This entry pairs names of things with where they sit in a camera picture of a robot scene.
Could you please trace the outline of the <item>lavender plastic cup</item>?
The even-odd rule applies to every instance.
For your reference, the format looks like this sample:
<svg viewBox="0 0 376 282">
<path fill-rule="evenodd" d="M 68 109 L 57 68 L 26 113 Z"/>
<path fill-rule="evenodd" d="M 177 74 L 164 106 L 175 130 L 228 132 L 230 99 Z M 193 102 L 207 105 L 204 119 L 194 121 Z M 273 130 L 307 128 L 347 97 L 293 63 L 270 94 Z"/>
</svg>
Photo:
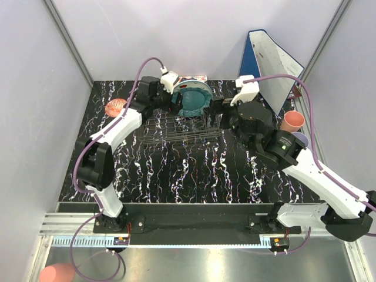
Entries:
<svg viewBox="0 0 376 282">
<path fill-rule="evenodd" d="M 310 148 L 310 140 L 305 134 L 301 132 L 293 132 L 292 135 L 294 135 L 298 140 L 302 141 L 305 147 Z"/>
</svg>

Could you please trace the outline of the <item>white plate with red pattern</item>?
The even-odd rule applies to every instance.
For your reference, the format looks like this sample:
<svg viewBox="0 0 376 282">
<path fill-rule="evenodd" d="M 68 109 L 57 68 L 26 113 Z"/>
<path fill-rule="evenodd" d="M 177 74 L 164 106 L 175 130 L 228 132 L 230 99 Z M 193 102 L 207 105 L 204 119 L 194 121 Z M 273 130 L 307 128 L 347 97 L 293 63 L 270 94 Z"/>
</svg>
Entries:
<svg viewBox="0 0 376 282">
<path fill-rule="evenodd" d="M 178 83 L 172 94 L 172 101 L 177 101 L 178 94 L 181 93 L 184 102 L 206 103 L 212 98 L 212 89 L 206 82 L 197 80 L 187 80 Z"/>
</svg>

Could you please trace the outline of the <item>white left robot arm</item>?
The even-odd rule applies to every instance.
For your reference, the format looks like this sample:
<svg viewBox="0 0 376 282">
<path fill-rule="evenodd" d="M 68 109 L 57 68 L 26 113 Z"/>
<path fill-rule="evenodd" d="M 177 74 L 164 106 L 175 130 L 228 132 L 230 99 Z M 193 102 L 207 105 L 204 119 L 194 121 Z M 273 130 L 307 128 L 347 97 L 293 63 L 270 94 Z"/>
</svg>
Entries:
<svg viewBox="0 0 376 282">
<path fill-rule="evenodd" d="M 127 218 L 120 214 L 123 204 L 113 187 L 115 163 L 113 152 L 134 130 L 151 117 L 155 109 L 170 111 L 173 89 L 178 74 L 168 72 L 160 79 L 144 76 L 135 81 L 130 96 L 120 113 L 102 130 L 87 140 L 77 142 L 82 146 L 73 169 L 76 191 L 90 194 L 107 216 L 106 225 L 119 233 L 126 228 Z"/>
</svg>

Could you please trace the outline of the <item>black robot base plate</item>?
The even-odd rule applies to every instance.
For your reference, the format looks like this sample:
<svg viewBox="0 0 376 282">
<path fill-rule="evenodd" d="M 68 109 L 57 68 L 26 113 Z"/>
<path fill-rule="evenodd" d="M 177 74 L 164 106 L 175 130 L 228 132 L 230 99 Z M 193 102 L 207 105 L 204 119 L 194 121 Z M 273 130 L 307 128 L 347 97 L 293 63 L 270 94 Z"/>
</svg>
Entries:
<svg viewBox="0 0 376 282">
<path fill-rule="evenodd" d="M 299 234 L 300 227 L 284 227 L 274 218 L 276 204 L 124 204 L 113 219 L 99 216 L 95 233 L 147 234 L 155 230 L 235 229 L 252 234 Z"/>
</svg>

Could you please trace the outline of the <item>blue white patterned bowl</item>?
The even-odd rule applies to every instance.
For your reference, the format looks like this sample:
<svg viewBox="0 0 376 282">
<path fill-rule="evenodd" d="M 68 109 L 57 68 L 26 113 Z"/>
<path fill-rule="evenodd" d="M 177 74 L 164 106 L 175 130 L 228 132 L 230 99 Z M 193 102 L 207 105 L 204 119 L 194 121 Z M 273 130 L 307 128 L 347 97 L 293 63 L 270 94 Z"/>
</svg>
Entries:
<svg viewBox="0 0 376 282">
<path fill-rule="evenodd" d="M 122 109 L 124 108 L 125 104 L 127 103 L 126 100 L 117 98 L 109 101 L 105 106 L 105 113 L 109 117 L 117 117 Z"/>
</svg>

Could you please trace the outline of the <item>teal scalloped plate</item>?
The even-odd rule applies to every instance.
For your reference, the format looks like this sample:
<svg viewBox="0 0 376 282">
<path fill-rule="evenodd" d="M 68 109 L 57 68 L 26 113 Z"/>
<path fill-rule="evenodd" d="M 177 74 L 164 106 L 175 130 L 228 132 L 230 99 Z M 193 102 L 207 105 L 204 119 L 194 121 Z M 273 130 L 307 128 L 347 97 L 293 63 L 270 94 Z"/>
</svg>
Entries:
<svg viewBox="0 0 376 282">
<path fill-rule="evenodd" d="M 204 109 L 210 106 L 213 97 L 210 90 L 201 88 L 183 88 L 179 90 L 182 94 L 183 107 L 179 110 L 178 115 L 188 118 L 198 117 L 204 114 Z"/>
</svg>

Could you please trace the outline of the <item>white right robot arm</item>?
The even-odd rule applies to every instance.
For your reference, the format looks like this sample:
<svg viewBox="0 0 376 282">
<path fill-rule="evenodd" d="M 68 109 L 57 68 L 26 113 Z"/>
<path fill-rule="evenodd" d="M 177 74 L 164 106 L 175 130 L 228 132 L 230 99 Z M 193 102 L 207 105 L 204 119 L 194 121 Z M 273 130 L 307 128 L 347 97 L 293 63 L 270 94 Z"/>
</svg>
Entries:
<svg viewBox="0 0 376 282">
<path fill-rule="evenodd" d="M 369 235 L 375 192 L 350 185 L 316 160 L 301 140 L 276 129 L 270 110 L 257 101 L 232 103 L 230 99 L 213 98 L 206 112 L 210 117 L 221 115 L 220 128 L 232 130 L 267 167 L 297 179 L 319 195 L 320 204 L 276 203 L 267 216 L 270 231 L 313 227 L 349 242 Z"/>
</svg>

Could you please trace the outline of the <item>pink plastic cup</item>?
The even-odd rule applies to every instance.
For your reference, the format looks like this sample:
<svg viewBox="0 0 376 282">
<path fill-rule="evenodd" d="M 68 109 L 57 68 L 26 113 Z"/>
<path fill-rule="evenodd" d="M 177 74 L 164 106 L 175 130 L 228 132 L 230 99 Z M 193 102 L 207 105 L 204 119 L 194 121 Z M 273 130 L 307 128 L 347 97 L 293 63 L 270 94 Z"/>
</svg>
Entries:
<svg viewBox="0 0 376 282">
<path fill-rule="evenodd" d="M 290 133 L 296 132 L 305 124 L 305 121 L 302 113 L 295 110 L 288 111 L 284 115 L 280 130 Z"/>
</svg>

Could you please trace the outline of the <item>wire dish rack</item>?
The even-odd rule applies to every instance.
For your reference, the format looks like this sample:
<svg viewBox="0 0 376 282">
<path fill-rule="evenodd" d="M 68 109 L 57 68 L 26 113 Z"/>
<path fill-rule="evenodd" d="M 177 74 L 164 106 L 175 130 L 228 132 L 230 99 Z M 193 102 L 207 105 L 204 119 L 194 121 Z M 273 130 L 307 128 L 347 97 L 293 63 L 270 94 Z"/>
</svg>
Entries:
<svg viewBox="0 0 376 282">
<path fill-rule="evenodd" d="M 157 111 L 136 131 L 146 145 L 170 143 L 207 143 L 217 140 L 222 130 L 219 120 L 206 115 L 195 117 L 172 116 Z"/>
</svg>

